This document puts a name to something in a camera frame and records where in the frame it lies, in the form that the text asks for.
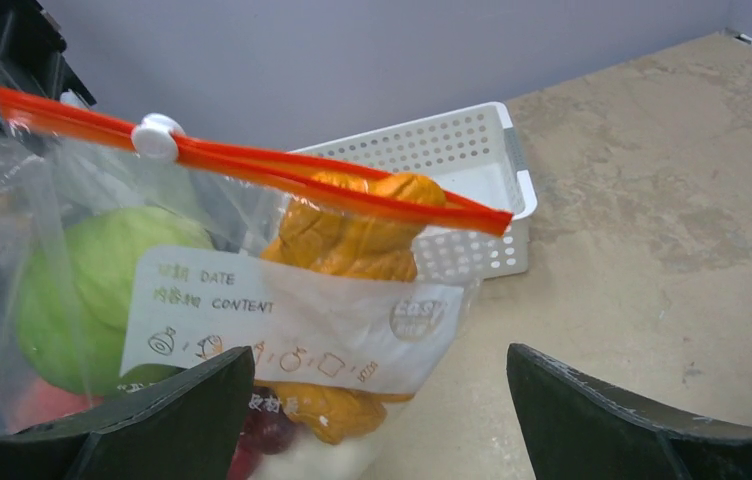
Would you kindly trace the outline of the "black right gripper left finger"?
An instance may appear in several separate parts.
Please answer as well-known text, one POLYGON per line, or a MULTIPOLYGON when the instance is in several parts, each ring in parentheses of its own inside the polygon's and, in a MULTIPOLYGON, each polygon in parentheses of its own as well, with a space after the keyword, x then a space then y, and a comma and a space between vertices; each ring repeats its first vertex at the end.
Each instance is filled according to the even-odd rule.
POLYGON ((234 347, 81 413, 0 435, 0 479, 224 479, 255 365, 234 347))

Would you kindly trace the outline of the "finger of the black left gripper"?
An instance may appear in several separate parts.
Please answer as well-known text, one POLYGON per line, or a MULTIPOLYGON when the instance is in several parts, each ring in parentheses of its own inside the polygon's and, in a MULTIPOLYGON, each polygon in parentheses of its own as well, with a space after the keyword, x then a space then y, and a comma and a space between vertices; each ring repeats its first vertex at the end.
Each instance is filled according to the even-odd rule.
POLYGON ((64 58, 66 49, 60 28, 39 2, 0 0, 0 86, 53 100, 72 92, 84 107, 95 105, 64 58))

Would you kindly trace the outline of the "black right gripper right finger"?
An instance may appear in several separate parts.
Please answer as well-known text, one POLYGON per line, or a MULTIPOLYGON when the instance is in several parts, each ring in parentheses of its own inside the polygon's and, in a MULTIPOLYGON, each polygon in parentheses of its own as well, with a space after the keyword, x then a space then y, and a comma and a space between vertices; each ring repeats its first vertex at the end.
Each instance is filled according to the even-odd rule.
POLYGON ((683 411, 528 345, 506 360, 538 479, 752 479, 752 427, 683 411))

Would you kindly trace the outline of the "red grape bunch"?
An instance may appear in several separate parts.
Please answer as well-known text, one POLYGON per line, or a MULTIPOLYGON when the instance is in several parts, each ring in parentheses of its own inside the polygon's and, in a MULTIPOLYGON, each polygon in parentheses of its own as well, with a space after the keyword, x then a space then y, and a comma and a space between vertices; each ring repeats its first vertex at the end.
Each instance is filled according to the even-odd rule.
POLYGON ((290 448, 297 430, 275 392, 267 387, 254 387, 227 479, 250 479, 265 456, 290 448))

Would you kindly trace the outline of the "pink peach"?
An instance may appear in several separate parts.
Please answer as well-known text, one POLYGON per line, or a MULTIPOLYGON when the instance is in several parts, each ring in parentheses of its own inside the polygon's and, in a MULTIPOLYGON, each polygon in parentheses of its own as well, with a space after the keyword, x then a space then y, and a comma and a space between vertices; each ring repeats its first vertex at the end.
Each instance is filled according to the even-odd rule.
POLYGON ((35 425, 84 412, 104 402, 102 396, 74 394, 34 379, 13 389, 7 400, 8 431, 16 433, 35 425))

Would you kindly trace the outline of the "green cabbage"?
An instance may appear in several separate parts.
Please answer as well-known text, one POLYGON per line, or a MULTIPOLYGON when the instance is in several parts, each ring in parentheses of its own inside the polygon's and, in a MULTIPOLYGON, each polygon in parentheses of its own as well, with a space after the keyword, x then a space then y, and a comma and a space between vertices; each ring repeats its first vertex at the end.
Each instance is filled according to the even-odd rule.
POLYGON ((128 384, 156 383, 179 373, 177 367, 155 364, 119 373, 135 267, 159 245, 212 248, 205 228, 159 207, 124 207, 68 227, 64 245, 68 278, 57 278, 37 249, 18 289, 16 338, 39 376, 74 394, 107 397, 128 384))

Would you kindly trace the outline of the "orange food piece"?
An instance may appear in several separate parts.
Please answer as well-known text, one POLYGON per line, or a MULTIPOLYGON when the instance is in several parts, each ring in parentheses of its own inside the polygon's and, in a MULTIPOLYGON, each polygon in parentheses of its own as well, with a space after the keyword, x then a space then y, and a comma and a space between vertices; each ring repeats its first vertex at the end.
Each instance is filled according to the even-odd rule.
MULTIPOLYGON (((322 171, 313 178, 352 192, 407 203, 435 207, 447 203, 441 187, 419 174, 392 174, 368 181, 322 171)), ((423 229, 421 224, 342 215, 292 200, 277 237, 260 257, 321 274, 409 283, 418 274, 412 242, 423 229)), ((280 399, 297 400, 297 409, 288 416, 291 421, 307 425, 319 440, 330 445, 372 433, 387 416, 384 401, 376 394, 301 383, 272 382, 269 386, 280 399)))

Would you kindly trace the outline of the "white steamed bun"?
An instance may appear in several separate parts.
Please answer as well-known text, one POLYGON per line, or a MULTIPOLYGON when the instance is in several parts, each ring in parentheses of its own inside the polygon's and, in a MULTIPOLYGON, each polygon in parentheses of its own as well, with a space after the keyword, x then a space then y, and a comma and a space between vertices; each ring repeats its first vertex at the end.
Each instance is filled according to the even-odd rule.
POLYGON ((288 449, 265 455, 250 479, 359 479, 396 433, 403 410, 388 406, 387 419, 377 430, 338 445, 324 443, 300 427, 288 449))

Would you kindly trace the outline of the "clear zip bag orange zipper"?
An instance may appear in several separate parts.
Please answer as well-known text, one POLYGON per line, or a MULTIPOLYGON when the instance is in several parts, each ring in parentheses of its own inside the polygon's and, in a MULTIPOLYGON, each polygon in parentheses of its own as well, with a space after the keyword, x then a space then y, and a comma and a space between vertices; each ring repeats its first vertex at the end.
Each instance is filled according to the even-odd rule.
POLYGON ((344 388, 378 395, 386 410, 414 399, 454 342, 482 278, 366 280, 263 260, 289 202, 421 224, 415 262, 415 240, 430 227, 498 238, 513 217, 421 173, 208 142, 161 114, 132 124, 0 87, 0 117, 0 435, 15 434, 5 419, 11 391, 43 379, 16 338, 26 262, 41 249, 53 274, 68 278, 64 231, 88 217, 155 206, 199 223, 213 244, 159 245, 137 262, 121 375, 152 364, 180 373, 244 346, 253 353, 252 391, 272 382, 344 388), (314 180, 322 171, 368 181, 424 175, 447 203, 352 192, 314 180))

